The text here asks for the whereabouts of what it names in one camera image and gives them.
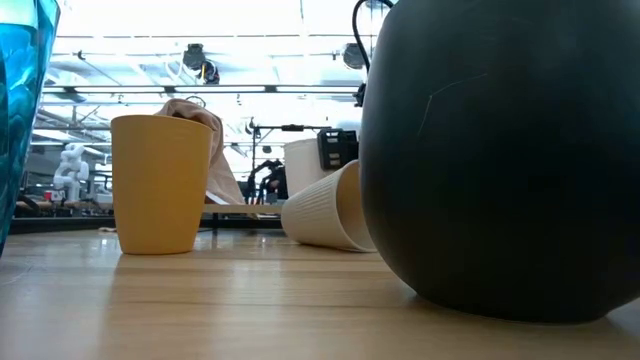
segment white robot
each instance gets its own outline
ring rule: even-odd
[[[60,154],[60,166],[53,176],[54,188],[67,187],[67,201],[80,200],[80,181],[89,179],[89,164],[82,161],[82,153],[84,146],[67,145]]]

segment white container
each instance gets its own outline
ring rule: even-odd
[[[299,140],[286,144],[284,163],[289,197],[335,172],[335,170],[324,171],[320,167],[317,139]]]
[[[358,160],[289,198],[282,208],[282,227],[301,244],[376,251],[362,212]]]

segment black cable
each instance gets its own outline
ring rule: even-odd
[[[367,50],[365,49],[364,44],[362,43],[362,39],[360,38],[360,32],[358,31],[358,11],[360,10],[360,6],[362,6],[362,4],[364,4],[367,1],[370,1],[370,0],[358,0],[358,2],[356,3],[355,8],[353,9],[353,16],[351,18],[351,26],[353,27],[353,36],[355,36],[358,49],[360,49],[360,52],[362,53],[362,58],[364,59],[364,66],[367,68],[367,74],[368,74],[369,69],[371,68],[371,62],[369,61],[369,55],[367,55]],[[389,8],[393,7],[393,3],[391,2],[391,0],[373,0],[373,1],[379,1],[381,3],[384,3]]]

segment wooden table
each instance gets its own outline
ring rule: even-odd
[[[468,316],[417,299],[377,254],[280,232],[201,233],[122,256],[95,231],[9,238],[0,359],[640,359],[640,304],[581,326]]]

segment beige cloth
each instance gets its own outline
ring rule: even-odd
[[[182,99],[169,100],[156,115],[180,117],[202,123],[213,130],[213,143],[207,180],[207,198],[219,203],[216,197],[229,204],[244,204],[240,187],[233,177],[229,162],[224,157],[224,133],[222,120],[204,108]]]

